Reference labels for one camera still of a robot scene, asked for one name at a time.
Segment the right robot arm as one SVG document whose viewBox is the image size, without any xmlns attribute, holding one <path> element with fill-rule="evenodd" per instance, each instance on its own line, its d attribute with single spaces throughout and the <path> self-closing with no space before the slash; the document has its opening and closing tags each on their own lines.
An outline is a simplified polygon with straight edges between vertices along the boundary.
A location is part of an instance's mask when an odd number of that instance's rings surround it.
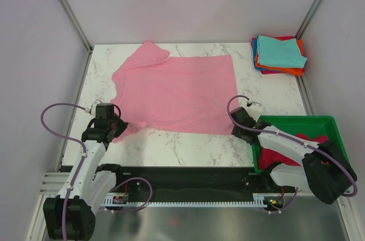
<svg viewBox="0 0 365 241">
<path fill-rule="evenodd" d="M 332 204 L 340 196 L 358 192 L 357 175 L 336 143 L 310 141 L 288 134 L 269 122 L 253 119 L 245 108 L 228 111 L 232 134 L 246 143 L 279 153 L 296 164 L 274 162 L 261 177 L 266 191 L 292 186 L 310 191 L 321 202 Z"/>
</svg>

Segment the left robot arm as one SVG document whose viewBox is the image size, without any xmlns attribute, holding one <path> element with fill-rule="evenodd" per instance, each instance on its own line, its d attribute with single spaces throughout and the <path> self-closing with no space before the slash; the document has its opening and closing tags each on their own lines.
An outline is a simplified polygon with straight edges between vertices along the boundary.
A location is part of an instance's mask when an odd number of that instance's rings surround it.
<svg viewBox="0 0 365 241">
<path fill-rule="evenodd" d="M 112 103 L 98 103 L 80 139 L 75 164 L 62 188 L 43 204 L 47 233 L 54 240 L 90 240 L 95 229 L 96 213 L 107 194 L 120 191 L 125 177 L 119 164 L 101 164 L 109 144 L 128 124 Z"/>
</svg>

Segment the pink t shirt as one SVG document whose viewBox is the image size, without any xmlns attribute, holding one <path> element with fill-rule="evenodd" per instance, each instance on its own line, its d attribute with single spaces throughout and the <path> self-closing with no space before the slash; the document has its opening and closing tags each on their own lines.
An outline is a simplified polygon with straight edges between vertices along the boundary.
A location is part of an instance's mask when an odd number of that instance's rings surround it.
<svg viewBox="0 0 365 241">
<path fill-rule="evenodd" d="M 172 57 L 158 45 L 144 42 L 112 74 L 127 129 L 119 142 L 145 127 L 173 132 L 230 135 L 226 111 L 237 95 L 231 55 Z"/>
</svg>

